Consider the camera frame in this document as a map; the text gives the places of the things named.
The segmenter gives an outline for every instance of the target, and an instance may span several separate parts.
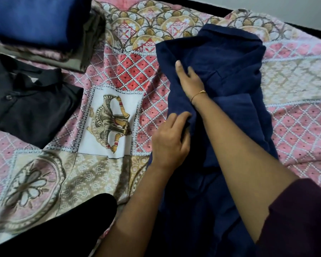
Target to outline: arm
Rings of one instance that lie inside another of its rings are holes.
[[[163,190],[174,170],[179,167],[190,149],[190,135],[181,133],[190,113],[170,114],[152,136],[153,159],[135,193],[107,237],[96,257],[143,256],[154,226]]]
[[[268,207],[298,177],[244,134],[206,93],[198,94],[204,90],[202,81],[191,67],[187,76],[178,62],[183,90],[202,117],[235,205],[257,241]]]

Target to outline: maroon clothing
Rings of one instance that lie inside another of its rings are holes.
[[[321,256],[321,188],[311,179],[293,182],[270,205],[257,256]]]

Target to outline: bedsheet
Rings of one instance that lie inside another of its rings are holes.
[[[220,18],[152,0],[98,1],[107,25],[91,65],[85,74],[63,71],[85,90],[80,108],[44,150],[0,132],[0,243],[99,193],[120,206],[128,201],[145,172],[151,135],[167,116],[170,83],[155,44],[194,36],[207,23],[264,41],[261,87],[279,159],[321,186],[320,39],[245,9]],[[113,131],[97,127],[102,114]]]

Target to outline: blue folded cloth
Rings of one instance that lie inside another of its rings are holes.
[[[168,115],[192,113],[188,120],[192,140],[189,156],[165,188],[147,256],[253,256],[255,244],[229,193],[202,120],[180,85],[175,61],[181,60],[185,69],[192,66],[214,102],[277,158],[271,116],[261,91],[265,47],[254,34],[206,24],[195,37],[158,43],[156,52],[170,80]]]
[[[8,44],[76,49],[92,0],[0,0],[0,40]]]

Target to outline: thin gold bangle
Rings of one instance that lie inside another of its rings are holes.
[[[197,96],[198,94],[201,94],[201,93],[207,93],[207,92],[206,92],[206,90],[202,90],[202,91],[198,92],[196,95],[194,95],[194,96],[192,97],[192,99],[190,100],[190,102],[193,101],[193,99],[194,99],[195,96]]]

